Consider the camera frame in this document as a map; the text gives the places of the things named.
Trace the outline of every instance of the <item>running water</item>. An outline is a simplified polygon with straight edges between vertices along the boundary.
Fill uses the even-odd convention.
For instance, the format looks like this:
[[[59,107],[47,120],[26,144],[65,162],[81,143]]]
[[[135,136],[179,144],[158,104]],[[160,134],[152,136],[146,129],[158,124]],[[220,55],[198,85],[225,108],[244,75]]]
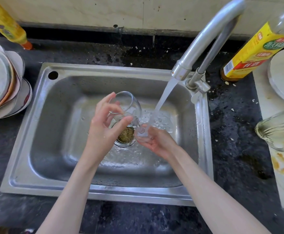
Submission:
[[[157,103],[154,112],[151,115],[151,118],[149,119],[147,126],[144,130],[144,128],[140,127],[140,132],[138,132],[138,136],[140,137],[147,137],[148,136],[148,129],[150,128],[150,126],[152,124],[154,124],[159,110],[162,107],[163,103],[166,101],[166,99],[168,98],[169,94],[171,93],[171,91],[173,90],[173,88],[178,84],[179,80],[177,80],[176,78],[171,77],[171,79],[168,81],[167,86],[165,87],[165,90],[163,91],[163,94],[159,100],[159,102]]]

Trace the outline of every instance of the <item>sink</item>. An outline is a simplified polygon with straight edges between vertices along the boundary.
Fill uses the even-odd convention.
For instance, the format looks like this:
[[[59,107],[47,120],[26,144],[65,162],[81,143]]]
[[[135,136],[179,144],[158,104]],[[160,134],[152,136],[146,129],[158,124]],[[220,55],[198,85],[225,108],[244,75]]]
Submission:
[[[113,91],[130,91],[142,107],[140,122],[146,123],[170,78],[169,70],[43,63],[0,191],[59,196],[85,147],[97,102]],[[156,127],[166,129],[213,179],[206,94],[180,81]],[[113,146],[88,198],[194,206],[171,166],[137,142]]]

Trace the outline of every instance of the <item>person's right arm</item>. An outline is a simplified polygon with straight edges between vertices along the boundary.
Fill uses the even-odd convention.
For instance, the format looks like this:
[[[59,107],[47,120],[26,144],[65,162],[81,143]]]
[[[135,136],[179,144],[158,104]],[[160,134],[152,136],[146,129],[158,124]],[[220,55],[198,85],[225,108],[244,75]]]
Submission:
[[[166,159],[186,187],[213,234],[270,233],[250,212],[212,181],[165,130],[151,127],[152,139],[138,142]]]

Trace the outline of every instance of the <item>chrome faucet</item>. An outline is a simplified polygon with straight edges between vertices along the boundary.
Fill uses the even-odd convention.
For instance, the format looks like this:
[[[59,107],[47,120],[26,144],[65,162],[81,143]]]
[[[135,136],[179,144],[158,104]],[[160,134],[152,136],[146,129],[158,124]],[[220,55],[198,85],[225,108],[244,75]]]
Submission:
[[[212,40],[215,39],[220,31],[222,31],[218,35],[218,38],[214,42],[200,67],[198,67],[194,75],[186,81],[186,86],[190,90],[198,89],[202,94],[210,90],[210,85],[204,82],[202,77],[206,73],[206,69],[209,64],[212,62],[226,40],[231,35],[231,32],[237,24],[240,15],[245,10],[245,6],[245,0],[232,0],[222,7],[222,9],[193,40],[181,59],[179,59],[174,65],[173,69],[171,70],[172,77],[178,80],[185,80],[199,56],[212,42]]]

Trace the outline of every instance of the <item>black countertop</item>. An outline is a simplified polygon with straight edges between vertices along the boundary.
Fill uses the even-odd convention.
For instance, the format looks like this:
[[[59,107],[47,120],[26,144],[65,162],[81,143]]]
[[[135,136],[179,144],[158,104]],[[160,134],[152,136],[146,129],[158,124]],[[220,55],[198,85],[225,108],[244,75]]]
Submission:
[[[124,47],[82,42],[32,40],[23,50],[4,38],[0,44],[25,60],[24,77],[32,87],[43,62],[172,69],[184,49],[137,45]],[[233,53],[220,52],[208,67],[208,93],[214,180],[271,233],[284,233],[281,208],[268,146],[254,127],[261,113],[253,76],[226,85],[219,70]],[[0,119],[0,185],[24,112]],[[0,226],[37,229],[54,197],[0,193]],[[195,207],[88,200],[81,233],[211,233]]]

